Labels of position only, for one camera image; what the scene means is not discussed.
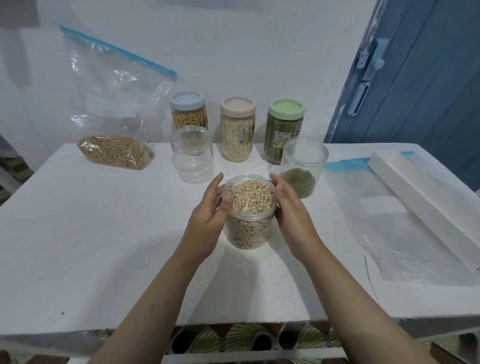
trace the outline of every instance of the green lid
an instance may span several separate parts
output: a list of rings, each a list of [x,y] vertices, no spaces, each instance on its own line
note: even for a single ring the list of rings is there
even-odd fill
[[[268,113],[281,120],[297,120],[303,118],[305,107],[290,98],[280,98],[270,103]]]

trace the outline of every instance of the hand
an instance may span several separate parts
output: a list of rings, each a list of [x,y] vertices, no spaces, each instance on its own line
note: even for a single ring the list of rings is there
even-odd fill
[[[303,264],[323,243],[318,236],[312,218],[295,190],[276,174],[270,178],[276,186],[276,197],[280,207],[275,211],[280,231],[293,256]]]
[[[189,263],[200,265],[213,252],[222,232],[225,219],[233,205],[233,197],[222,201],[225,185],[218,186],[223,173],[208,185],[200,204],[193,209],[175,254],[182,255]]]

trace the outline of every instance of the clear plastic jar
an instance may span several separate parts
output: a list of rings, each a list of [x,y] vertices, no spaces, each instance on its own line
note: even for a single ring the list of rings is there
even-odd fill
[[[203,183],[214,177],[212,133],[200,126],[188,125],[172,133],[173,165],[180,179]]]
[[[299,198],[310,196],[328,159],[328,149],[318,140],[290,139],[283,148],[280,177],[287,181]]]
[[[187,125],[208,129],[205,98],[202,94],[194,91],[178,92],[170,98],[170,110],[176,129]]]
[[[246,97],[227,98],[220,106],[222,152],[231,162],[243,162],[252,152],[255,103]]]
[[[264,152],[272,164],[280,164],[285,143],[300,133],[305,107],[290,98],[273,101],[268,107]]]
[[[273,184],[255,174],[242,174],[225,184],[222,198],[233,196],[233,208],[223,231],[240,249],[256,249],[268,240],[276,209]]]

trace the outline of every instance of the blue door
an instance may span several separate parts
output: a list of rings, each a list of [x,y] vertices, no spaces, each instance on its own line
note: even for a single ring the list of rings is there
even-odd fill
[[[325,143],[416,143],[480,189],[480,1],[377,8]]]

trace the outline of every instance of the white foam box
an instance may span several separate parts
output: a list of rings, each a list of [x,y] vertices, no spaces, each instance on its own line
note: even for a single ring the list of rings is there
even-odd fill
[[[480,268],[480,217],[398,152],[374,152],[370,168],[469,269]]]

